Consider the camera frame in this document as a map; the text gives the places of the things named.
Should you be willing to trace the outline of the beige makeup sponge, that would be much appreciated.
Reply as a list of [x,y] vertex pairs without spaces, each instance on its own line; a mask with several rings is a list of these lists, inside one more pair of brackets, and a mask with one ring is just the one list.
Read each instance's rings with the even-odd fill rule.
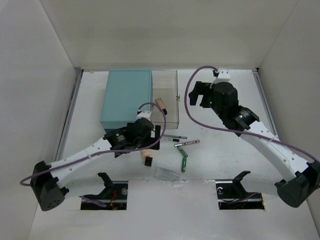
[[150,150],[149,149],[142,150],[141,151],[141,157],[142,157],[143,160],[152,159]]

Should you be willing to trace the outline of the beige foundation bottle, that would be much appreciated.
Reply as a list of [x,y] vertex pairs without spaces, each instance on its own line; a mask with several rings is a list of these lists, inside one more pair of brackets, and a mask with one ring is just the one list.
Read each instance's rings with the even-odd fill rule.
[[165,115],[168,114],[167,107],[160,97],[155,99],[155,103],[162,109],[162,111]]

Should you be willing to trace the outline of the clear acrylic drawer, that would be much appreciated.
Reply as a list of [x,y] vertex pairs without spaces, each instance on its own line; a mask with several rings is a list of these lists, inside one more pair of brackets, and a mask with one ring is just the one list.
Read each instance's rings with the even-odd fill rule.
[[176,70],[152,70],[152,97],[161,98],[166,105],[166,129],[176,130],[179,126],[178,72]]

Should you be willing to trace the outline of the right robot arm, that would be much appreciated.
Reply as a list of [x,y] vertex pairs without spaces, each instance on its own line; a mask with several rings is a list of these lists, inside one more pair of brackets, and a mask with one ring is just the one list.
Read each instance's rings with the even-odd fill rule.
[[294,147],[281,142],[249,108],[241,106],[237,89],[229,82],[196,81],[191,92],[186,91],[184,104],[194,106],[202,96],[200,106],[212,109],[222,121],[222,131],[236,134],[258,150],[280,173],[276,192],[287,205],[298,208],[320,187],[320,163],[309,162],[296,155]]

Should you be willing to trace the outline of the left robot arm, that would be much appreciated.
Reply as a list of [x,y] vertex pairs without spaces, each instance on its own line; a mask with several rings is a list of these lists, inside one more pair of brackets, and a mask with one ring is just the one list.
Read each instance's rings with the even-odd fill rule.
[[113,153],[115,157],[148,149],[159,150],[165,128],[153,125],[142,117],[127,126],[108,131],[93,145],[78,153],[50,164],[38,162],[33,169],[30,186],[42,211],[61,204],[70,188],[67,185],[83,176],[99,156]]

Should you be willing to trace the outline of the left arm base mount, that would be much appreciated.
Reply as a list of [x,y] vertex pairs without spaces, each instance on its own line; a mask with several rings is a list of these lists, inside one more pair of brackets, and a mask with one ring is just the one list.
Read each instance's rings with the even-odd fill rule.
[[124,211],[127,209],[128,181],[112,181],[105,172],[97,176],[103,181],[103,189],[81,197],[82,211]]

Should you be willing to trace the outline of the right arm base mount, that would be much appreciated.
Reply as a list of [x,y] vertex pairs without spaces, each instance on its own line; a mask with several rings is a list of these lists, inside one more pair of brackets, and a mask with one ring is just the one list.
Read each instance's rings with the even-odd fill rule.
[[242,171],[230,179],[216,179],[217,204],[219,210],[264,210],[260,192],[248,192],[242,185],[243,178],[250,171]]

